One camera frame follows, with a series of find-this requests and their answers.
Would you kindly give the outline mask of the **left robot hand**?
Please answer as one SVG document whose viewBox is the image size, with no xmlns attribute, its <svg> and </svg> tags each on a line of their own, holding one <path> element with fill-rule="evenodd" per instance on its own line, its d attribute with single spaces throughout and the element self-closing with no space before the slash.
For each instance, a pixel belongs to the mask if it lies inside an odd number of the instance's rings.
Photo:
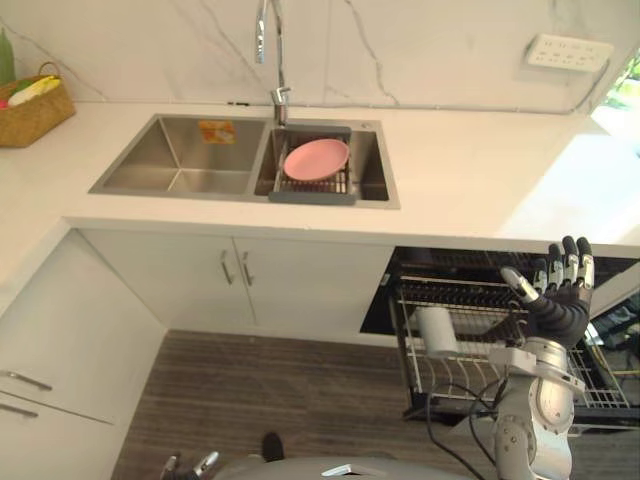
<svg viewBox="0 0 640 480">
<path fill-rule="evenodd" d="M 180 468 L 181 453 L 176 452 L 169 456 L 165 462 L 159 479 L 160 480 L 199 480 L 203 479 L 205 474 L 210 471 L 219 460 L 220 453 L 212 451 L 198 460 L 193 467 L 189 469 Z"/>
</svg>

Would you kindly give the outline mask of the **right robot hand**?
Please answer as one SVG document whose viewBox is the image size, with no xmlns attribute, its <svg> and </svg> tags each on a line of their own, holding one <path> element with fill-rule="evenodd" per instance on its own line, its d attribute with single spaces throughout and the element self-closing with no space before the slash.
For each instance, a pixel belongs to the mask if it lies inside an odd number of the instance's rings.
<svg viewBox="0 0 640 480">
<path fill-rule="evenodd" d="M 595 261 L 586 238 L 566 236 L 560 245 L 551 244 L 548 256 L 535 261 L 532 280 L 512 266 L 501 267 L 500 275 L 527 310 L 532 336 L 567 349 L 583 338 L 595 286 Z"/>
</svg>

